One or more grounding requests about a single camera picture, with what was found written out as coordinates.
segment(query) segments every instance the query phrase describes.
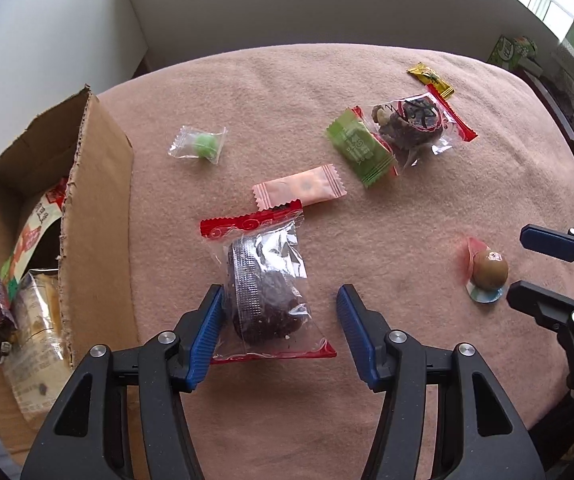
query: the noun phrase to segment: metal bolt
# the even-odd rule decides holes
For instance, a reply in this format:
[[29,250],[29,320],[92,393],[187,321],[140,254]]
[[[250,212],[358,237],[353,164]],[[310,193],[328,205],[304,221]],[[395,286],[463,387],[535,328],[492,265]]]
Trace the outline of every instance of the metal bolt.
[[163,343],[163,345],[168,345],[169,343],[173,343],[176,339],[176,334],[173,332],[161,332],[158,334],[158,342]]
[[92,357],[102,357],[107,352],[107,347],[105,345],[93,346],[90,350],[90,355]]
[[458,352],[466,356],[471,356],[476,353],[476,349],[469,343],[460,343],[460,345],[458,345]]
[[404,343],[407,341],[407,334],[402,332],[401,330],[392,330],[389,332],[389,340],[392,343]]

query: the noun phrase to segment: white wall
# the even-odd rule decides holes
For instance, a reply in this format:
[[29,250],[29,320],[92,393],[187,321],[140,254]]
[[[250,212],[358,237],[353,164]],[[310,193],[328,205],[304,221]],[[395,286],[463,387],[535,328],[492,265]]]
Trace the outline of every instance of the white wall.
[[85,83],[128,80],[146,49],[129,0],[0,0],[0,152]]
[[517,0],[132,0],[155,68],[268,44],[374,43],[486,60],[501,34],[558,40]]

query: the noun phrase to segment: green packet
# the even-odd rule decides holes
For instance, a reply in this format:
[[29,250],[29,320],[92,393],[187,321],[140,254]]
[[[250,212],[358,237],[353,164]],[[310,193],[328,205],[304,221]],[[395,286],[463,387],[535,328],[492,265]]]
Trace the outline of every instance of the green packet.
[[327,135],[365,187],[371,186],[394,164],[394,156],[378,142],[351,108],[329,125]]

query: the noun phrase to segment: gold candy wrapper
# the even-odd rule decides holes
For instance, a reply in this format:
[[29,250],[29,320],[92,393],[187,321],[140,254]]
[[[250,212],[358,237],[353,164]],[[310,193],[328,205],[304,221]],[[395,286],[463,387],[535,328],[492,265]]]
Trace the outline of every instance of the gold candy wrapper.
[[415,75],[423,85],[433,84],[443,99],[448,99],[454,93],[453,86],[436,74],[433,69],[424,63],[418,63],[407,70],[408,74]]
[[30,270],[12,303],[17,342],[2,362],[5,378],[29,426],[38,430],[72,374],[62,337],[58,272]]

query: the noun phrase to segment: pink blanket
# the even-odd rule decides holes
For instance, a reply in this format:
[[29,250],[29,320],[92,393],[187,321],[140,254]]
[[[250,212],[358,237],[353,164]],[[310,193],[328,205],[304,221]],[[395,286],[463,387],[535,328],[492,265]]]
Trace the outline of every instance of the pink blanket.
[[[423,92],[422,61],[455,89],[449,103],[479,138],[366,190],[324,134],[344,108]],[[425,345],[476,346],[529,426],[564,391],[555,335],[509,309],[474,304],[458,280],[472,235],[504,253],[510,282],[574,298],[574,264],[523,250],[520,228],[574,225],[574,158],[515,76],[465,57],[405,48],[296,45],[199,59],[100,96],[135,152],[130,251],[142,341],[171,329],[222,282],[203,218],[255,210],[254,184],[333,163],[347,196],[305,209],[299,230],[315,321],[337,358],[213,366],[183,403],[208,480],[360,478],[379,418],[353,365],[335,297],[353,283],[368,308]],[[221,161],[175,160],[183,124],[230,128]],[[430,391],[418,478],[435,432]]]

